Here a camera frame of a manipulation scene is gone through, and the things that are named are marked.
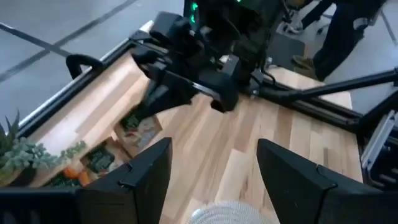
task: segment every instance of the succulent plant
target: succulent plant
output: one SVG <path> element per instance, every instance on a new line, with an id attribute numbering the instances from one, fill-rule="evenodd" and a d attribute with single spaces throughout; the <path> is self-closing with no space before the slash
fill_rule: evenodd
<path id="1" fill-rule="evenodd" d="M 30 142 L 27 138 L 17 138 L 19 128 L 19 113 L 13 124 L 6 118 L 8 130 L 6 133 L 0 124 L 0 173 L 11 173 L 27 167 L 55 167 L 71 158 L 86 147 L 84 141 L 76 143 L 61 152 L 61 155 L 53 156 L 46 151 L 43 144 Z"/>

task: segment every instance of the black handle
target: black handle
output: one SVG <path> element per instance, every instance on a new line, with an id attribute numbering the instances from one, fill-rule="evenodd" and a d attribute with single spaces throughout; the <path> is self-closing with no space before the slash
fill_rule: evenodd
<path id="1" fill-rule="evenodd" d="M 93 69 L 97 69 L 103 66 L 103 63 L 100 60 L 88 55 L 81 54 L 68 55 L 66 62 L 72 79 L 75 79 L 83 72 L 83 70 L 81 69 L 82 65 L 91 66 Z"/>

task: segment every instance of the green light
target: green light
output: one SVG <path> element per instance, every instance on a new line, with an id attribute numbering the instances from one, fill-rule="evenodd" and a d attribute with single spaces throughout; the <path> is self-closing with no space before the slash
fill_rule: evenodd
<path id="1" fill-rule="evenodd" d="M 197 3 L 192 3 L 192 10 L 195 11 L 198 8 L 198 4 Z"/>

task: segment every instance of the wooden floor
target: wooden floor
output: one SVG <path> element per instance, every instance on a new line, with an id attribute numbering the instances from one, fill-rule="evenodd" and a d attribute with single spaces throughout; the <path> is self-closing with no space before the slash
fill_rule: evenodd
<path id="1" fill-rule="evenodd" d="M 283 68 L 269 72 L 294 88 L 322 85 Z M 126 54 L 29 138 L 55 155 L 84 140 L 88 147 L 74 157 L 78 160 L 111 135 L 141 100 L 148 81 Z M 349 93 L 323 98 L 351 108 Z M 164 130 L 154 141 L 169 136 L 174 147 L 162 224 L 185 223 L 197 208 L 222 200 L 247 202 L 277 222 L 255 157 L 259 138 L 361 181 L 355 135 L 266 100 L 240 96 L 234 111 L 221 114 L 211 109 L 209 98 L 198 95 L 191 106 L 158 117 Z M 39 170 L 31 186 L 43 185 L 64 168 Z"/>
<path id="2" fill-rule="evenodd" d="M 319 85 L 289 71 L 273 73 L 289 85 Z M 347 97 L 344 93 L 326 98 L 349 107 Z M 158 117 L 164 130 L 154 141 L 173 139 L 162 224 L 185 223 L 196 209 L 223 200 L 246 202 L 278 223 L 255 156 L 259 138 L 362 181 L 355 135 L 266 100 L 242 96 L 234 111 L 221 114 L 210 108 L 209 98 L 198 96 L 192 106 Z"/>

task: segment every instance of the white shoe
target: white shoe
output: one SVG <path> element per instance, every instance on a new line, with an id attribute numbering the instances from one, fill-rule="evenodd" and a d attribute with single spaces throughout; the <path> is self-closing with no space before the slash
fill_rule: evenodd
<path id="1" fill-rule="evenodd" d="M 301 34 L 303 31 L 304 30 L 303 30 L 303 23 L 302 22 L 298 22 L 294 26 L 289 26 L 289 28 L 287 29 L 287 32 L 289 32 L 291 34 Z"/>

